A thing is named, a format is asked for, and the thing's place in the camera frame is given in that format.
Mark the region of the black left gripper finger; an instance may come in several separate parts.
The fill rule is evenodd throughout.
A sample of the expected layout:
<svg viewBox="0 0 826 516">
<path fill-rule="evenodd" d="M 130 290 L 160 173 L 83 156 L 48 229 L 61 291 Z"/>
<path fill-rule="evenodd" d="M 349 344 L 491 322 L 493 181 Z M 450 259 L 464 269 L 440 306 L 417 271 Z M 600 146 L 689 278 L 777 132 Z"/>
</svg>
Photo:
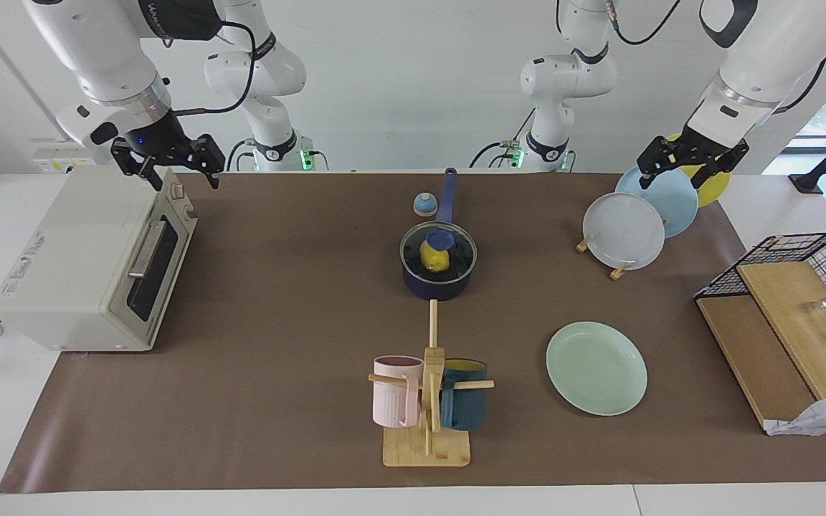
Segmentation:
<svg viewBox="0 0 826 516">
<path fill-rule="evenodd" d="M 737 145 L 718 156 L 708 157 L 708 160 L 698 169 L 698 188 L 701 188 L 712 177 L 720 173 L 730 173 L 743 160 L 750 150 L 746 140 L 740 140 Z"/>
<path fill-rule="evenodd" d="M 647 190 L 659 174 L 674 170 L 674 143 L 669 138 L 653 138 L 637 158 L 639 185 Z"/>
</svg>

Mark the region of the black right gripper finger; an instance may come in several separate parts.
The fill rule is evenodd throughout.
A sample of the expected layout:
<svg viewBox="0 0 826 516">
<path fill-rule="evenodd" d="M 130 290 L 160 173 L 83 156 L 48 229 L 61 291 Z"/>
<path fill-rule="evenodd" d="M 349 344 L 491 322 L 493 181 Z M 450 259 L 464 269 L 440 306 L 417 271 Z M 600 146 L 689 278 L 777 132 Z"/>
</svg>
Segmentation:
<svg viewBox="0 0 826 516">
<path fill-rule="evenodd" d="M 137 176 L 148 182 L 155 191 L 163 189 L 163 180 L 156 172 L 156 161 L 146 156 L 142 161 L 133 157 L 134 151 L 126 140 L 113 140 L 111 156 L 125 176 Z"/>
<path fill-rule="evenodd" d="M 214 190 L 219 189 L 219 176 L 225 171 L 227 159 L 210 134 L 202 134 L 194 143 L 194 166 L 206 177 Z"/>
</svg>

